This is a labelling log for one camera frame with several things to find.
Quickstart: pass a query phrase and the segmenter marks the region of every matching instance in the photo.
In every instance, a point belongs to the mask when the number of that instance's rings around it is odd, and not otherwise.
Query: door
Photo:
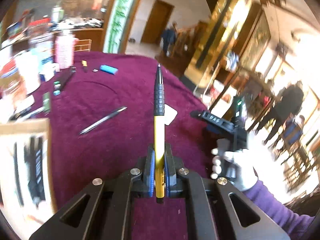
[[[174,6],[156,0],[144,28],[141,42],[159,44],[161,34],[166,28]]]

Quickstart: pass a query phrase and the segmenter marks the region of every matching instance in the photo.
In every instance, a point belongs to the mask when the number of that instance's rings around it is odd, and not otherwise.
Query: hand
[[[230,141],[227,139],[217,140],[218,148],[212,149],[211,153],[217,155],[212,159],[212,179],[217,179],[221,173],[221,157],[224,153],[223,158],[226,161],[234,161],[234,164],[238,167],[237,178],[232,184],[239,189],[240,191],[245,191],[249,188],[252,188],[256,184],[258,178],[254,174],[253,166],[251,163],[251,151],[244,149],[242,152],[230,152],[228,151]],[[228,171],[228,177],[234,177],[234,171]]]

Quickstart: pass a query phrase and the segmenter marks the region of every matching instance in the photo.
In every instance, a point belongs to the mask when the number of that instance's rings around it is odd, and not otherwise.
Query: black rubber pen grip
[[[154,116],[164,115],[164,86],[156,84],[154,90]]]

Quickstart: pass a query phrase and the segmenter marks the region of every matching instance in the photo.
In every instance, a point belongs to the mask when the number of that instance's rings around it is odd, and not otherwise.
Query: box
[[[30,144],[31,136],[35,143]],[[0,210],[22,240],[57,211],[50,139],[48,118],[0,124]]]

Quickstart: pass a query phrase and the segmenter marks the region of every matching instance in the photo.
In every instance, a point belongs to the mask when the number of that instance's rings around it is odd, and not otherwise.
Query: golden column
[[[212,71],[232,48],[253,0],[218,0],[211,21],[184,72],[195,86],[205,88]]]

